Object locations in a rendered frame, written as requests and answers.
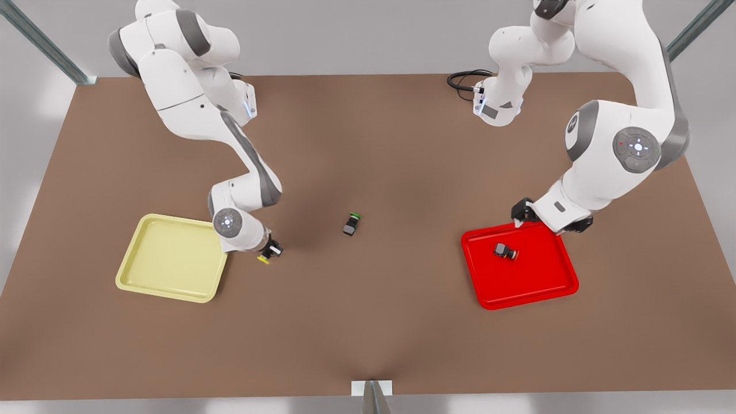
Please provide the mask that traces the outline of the red tray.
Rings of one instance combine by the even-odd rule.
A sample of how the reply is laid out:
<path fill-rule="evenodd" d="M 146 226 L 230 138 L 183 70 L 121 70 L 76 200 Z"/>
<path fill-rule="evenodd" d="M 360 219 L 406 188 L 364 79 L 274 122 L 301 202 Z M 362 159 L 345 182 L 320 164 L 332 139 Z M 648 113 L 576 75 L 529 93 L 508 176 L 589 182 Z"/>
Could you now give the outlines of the red tray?
<path fill-rule="evenodd" d="M 516 261 L 493 254 L 497 242 L 519 252 Z M 509 223 L 465 232 L 461 238 L 478 303 L 498 310 L 561 298 L 579 282 L 560 236 L 544 223 Z"/>

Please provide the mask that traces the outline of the silver frame post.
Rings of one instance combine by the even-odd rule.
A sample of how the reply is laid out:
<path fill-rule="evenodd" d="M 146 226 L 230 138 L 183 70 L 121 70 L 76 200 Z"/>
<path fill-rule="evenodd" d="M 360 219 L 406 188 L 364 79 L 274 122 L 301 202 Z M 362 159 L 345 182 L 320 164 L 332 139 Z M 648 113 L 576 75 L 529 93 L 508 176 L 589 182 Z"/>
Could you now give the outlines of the silver frame post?
<path fill-rule="evenodd" d="M 352 381 L 351 396 L 360 396 L 361 414 L 392 414 L 387 396 L 393 396 L 392 380 Z"/>
<path fill-rule="evenodd" d="M 85 74 L 12 0 L 0 0 L 0 15 L 77 86 L 97 84 L 97 76 Z"/>
<path fill-rule="evenodd" d="M 670 62 L 694 42 L 716 19 L 733 5 L 734 0 L 710 0 L 696 17 L 673 39 L 666 48 Z"/>

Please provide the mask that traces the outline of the pale yellow tray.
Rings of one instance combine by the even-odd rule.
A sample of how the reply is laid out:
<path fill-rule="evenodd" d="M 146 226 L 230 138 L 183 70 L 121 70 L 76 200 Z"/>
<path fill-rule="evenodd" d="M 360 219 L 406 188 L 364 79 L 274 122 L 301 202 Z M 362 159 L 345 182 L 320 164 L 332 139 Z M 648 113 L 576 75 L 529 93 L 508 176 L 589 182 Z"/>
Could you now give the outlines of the pale yellow tray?
<path fill-rule="evenodd" d="M 216 295 L 227 259 L 211 222 L 147 214 L 137 223 L 116 286 L 204 304 Z"/>

